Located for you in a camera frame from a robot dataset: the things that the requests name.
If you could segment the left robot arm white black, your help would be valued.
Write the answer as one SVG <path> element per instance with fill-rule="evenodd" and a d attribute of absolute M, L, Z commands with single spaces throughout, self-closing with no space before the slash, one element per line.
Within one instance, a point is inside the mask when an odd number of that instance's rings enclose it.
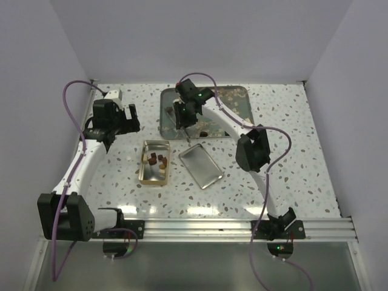
<path fill-rule="evenodd" d="M 38 212 L 46 239 L 88 241 L 104 230 L 112 238 L 123 236 L 126 223 L 122 211 L 113 207 L 92 209 L 85 196 L 96 169 L 116 137 L 139 131 L 134 104 L 124 107 L 118 98 L 104 98 L 93 103 L 92 116 L 85 123 L 76 155 L 64 177 L 51 193 L 43 193 L 38 198 Z"/>

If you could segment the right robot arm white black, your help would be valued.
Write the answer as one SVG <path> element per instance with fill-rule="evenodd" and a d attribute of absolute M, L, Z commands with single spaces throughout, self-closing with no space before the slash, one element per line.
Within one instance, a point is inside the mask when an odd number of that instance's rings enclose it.
<path fill-rule="evenodd" d="M 290 151 L 290 136 L 281 129 L 253 125 L 242 119 L 220 100 L 216 87 L 213 90 L 208 87 L 199 89 L 187 78 L 176 83 L 175 90 L 179 95 L 179 99 L 173 102 L 177 129 L 195 125 L 197 116 L 201 115 L 218 124 L 236 142 L 236 163 L 255 180 L 264 198 L 262 211 L 267 211 L 269 218 L 261 222 L 264 216 L 261 213 L 252 233 L 264 231 L 264 236 L 270 241 L 289 234 L 296 214 L 292 208 L 283 209 L 276 198 L 271 197 L 269 177 L 271 168 Z M 289 142 L 286 151 L 274 161 L 270 158 L 268 130 L 282 133 Z"/>

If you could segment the silver metal tongs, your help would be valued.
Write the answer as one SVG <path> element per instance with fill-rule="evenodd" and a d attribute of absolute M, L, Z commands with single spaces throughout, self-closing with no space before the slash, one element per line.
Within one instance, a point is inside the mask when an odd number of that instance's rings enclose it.
<path fill-rule="evenodd" d="M 172 110 L 172 113 L 166 113 L 166 109 L 171 109 L 171 110 Z M 175 112 L 174 112 L 173 108 L 172 108 L 172 107 L 166 107 L 164 110 L 165 110 L 166 115 L 169 117 L 169 119 L 170 119 L 171 122 L 173 123 L 173 125 L 174 125 L 174 127 L 175 127 L 175 130 L 176 130 L 178 133 L 182 134 L 182 136 L 184 137 L 184 139 L 185 139 L 188 143 L 190 143 L 190 137 L 189 137 L 189 135 L 188 135 L 186 129 L 183 128 L 183 127 L 178 129 L 178 128 L 176 127 L 176 126 L 177 126 L 177 123 L 176 123 Z"/>

